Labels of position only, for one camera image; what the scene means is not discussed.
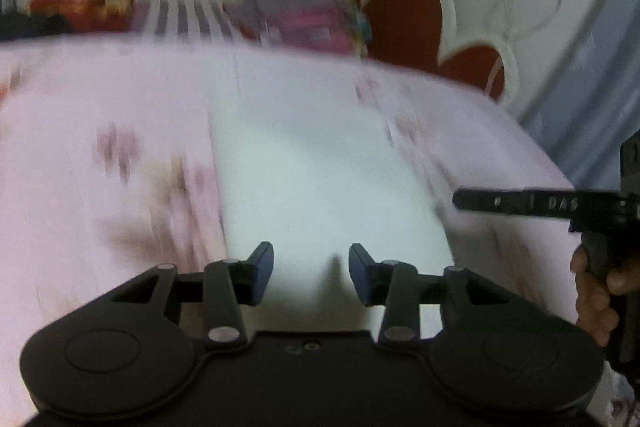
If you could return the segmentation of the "person's right hand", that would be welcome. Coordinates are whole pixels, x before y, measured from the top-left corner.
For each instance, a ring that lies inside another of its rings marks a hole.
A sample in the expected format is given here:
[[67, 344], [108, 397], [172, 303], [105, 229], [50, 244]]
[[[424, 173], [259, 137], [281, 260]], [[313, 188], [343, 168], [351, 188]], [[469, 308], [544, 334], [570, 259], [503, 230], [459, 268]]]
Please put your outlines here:
[[589, 272], [587, 249], [580, 245], [570, 260], [570, 271], [575, 275], [577, 326], [600, 347], [605, 347], [620, 321], [611, 307], [611, 299], [638, 291], [639, 261], [634, 260], [622, 269], [612, 271], [606, 282], [600, 283]]

